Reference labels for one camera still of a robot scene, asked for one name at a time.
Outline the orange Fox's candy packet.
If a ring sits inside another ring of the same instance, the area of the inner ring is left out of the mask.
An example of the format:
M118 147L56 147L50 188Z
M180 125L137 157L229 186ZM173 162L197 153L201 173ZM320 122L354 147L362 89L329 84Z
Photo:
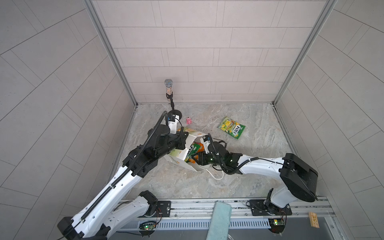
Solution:
M199 161L199 154L205 152L205 147L201 143L193 143L187 153L187 157L185 159L185 162L191 162L195 164Z

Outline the white paper bag green print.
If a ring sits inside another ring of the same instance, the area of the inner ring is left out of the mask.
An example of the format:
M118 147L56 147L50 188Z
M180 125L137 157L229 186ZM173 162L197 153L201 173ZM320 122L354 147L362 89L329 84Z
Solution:
M187 156L190 146L193 143L201 143L201 138L206 134L199 131L192 130L192 129L184 129L184 132L189 133L189 136L187 137L187 140L186 140L186 148L184 150L174 149L169 154L165 155L164 158L170 163L173 163L187 170L191 170L193 172L200 172L200 171L207 170L209 168L209 165L200 166L198 162L196 162L195 164L191 162L188 162L188 163L185 162L185 158Z

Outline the green Fox's candy packet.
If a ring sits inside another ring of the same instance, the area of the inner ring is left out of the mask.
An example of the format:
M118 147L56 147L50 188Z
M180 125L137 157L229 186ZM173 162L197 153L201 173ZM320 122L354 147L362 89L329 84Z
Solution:
M232 120L229 117L225 117L218 125L218 128L229 134L231 137L239 139L246 126Z
M196 155L201 149L202 149L202 146L200 143L193 143L188 150L187 156L185 158L185 162L195 163L197 160Z

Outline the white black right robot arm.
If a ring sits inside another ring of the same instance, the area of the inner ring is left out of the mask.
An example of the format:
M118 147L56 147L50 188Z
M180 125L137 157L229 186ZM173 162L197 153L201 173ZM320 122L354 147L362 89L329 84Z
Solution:
M230 153L223 141L203 141L205 151L198 153L200 166L219 167L227 175L256 174L281 180L278 188L272 188L262 204L251 207L268 215L287 216L291 202L301 200L313 203L317 200L318 172L292 153L284 157L266 159Z

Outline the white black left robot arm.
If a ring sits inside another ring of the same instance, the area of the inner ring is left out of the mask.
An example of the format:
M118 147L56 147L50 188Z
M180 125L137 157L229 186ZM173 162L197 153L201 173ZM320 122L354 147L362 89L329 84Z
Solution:
M145 143L132 150L118 172L102 191L79 213L64 217L58 229L67 240L107 240L130 221L155 212L158 199L144 191L132 202L119 206L123 197L138 184L158 161L172 150L184 150L189 133L180 130L170 133L166 125L148 132Z

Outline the small pink pig toy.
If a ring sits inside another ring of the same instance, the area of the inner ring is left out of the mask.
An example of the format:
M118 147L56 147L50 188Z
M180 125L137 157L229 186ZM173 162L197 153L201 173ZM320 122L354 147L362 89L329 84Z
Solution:
M193 123L193 121L192 121L192 119L191 118L186 118L186 124L187 125L190 125L190 124L192 124Z

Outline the glitter microphone on black stand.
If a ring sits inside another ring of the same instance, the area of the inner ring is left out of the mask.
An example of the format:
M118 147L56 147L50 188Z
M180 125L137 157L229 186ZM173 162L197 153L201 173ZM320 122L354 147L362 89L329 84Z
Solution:
M172 110L169 111L169 114L173 114L179 117L179 120L182 118L182 113L179 110L175 109L175 103L173 101L174 97L174 91L173 91L173 81L172 79L166 79L165 80L165 86L166 86L166 97L170 101L170 105Z

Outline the teal cleaning cloth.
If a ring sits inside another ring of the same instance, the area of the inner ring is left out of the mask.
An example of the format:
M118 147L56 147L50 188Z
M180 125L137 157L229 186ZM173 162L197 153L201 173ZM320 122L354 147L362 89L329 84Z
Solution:
M232 207L216 202L206 240L227 240L231 222Z

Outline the left circuit board green LED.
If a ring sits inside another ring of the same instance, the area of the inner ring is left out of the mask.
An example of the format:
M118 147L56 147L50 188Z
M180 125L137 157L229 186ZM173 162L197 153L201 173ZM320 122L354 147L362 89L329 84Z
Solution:
M142 236L150 236L155 232L156 227L157 227L156 221L143 222L139 225L139 233Z

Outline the right circuit board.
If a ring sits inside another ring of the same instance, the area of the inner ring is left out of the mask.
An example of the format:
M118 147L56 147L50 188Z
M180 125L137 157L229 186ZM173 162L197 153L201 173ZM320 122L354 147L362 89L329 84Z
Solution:
M286 227L286 222L283 219L268 219L270 228L269 231L273 234L282 234Z

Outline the small wooden block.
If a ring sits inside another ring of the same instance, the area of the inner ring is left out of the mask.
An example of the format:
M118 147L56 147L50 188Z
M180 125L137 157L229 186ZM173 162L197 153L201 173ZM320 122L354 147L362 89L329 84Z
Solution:
M313 228L320 228L319 220L318 220L318 215L313 212L309 212L309 219L310 219L310 225Z

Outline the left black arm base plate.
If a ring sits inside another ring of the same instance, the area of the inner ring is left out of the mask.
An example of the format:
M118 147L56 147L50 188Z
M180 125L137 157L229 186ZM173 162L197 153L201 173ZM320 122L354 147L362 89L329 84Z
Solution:
M159 218L159 217L169 217L171 212L171 201L158 201L156 207L150 207L151 211L148 211L140 218Z

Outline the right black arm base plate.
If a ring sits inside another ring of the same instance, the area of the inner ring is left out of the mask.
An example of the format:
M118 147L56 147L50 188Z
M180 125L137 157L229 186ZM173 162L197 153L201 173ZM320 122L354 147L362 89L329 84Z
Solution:
M292 210L289 205L279 208L271 203L265 203L266 200L249 200L246 206L251 209L253 216L291 216Z

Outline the aluminium front rail frame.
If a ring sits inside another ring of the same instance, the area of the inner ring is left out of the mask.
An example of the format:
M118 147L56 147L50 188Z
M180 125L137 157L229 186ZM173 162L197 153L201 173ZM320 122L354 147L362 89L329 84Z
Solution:
M155 230L200 230L208 229L213 215L216 202L223 202L231 205L232 214L230 229L269 229L268 219L283 219L286 222L290 218L307 218L309 221L309 212L316 213L318 220L323 218L327 229L335 240L344 240L346 237L340 227L335 213L329 204L327 198L320 197L313 203L296 200L289 204L291 216L253 216L251 209L246 206L249 198L227 198L227 199L171 199L162 201L171 201L171 212L169 217L159 217ZM124 206L133 200L121 200L119 206ZM119 231L139 229L143 222L152 221L154 218L136 218Z

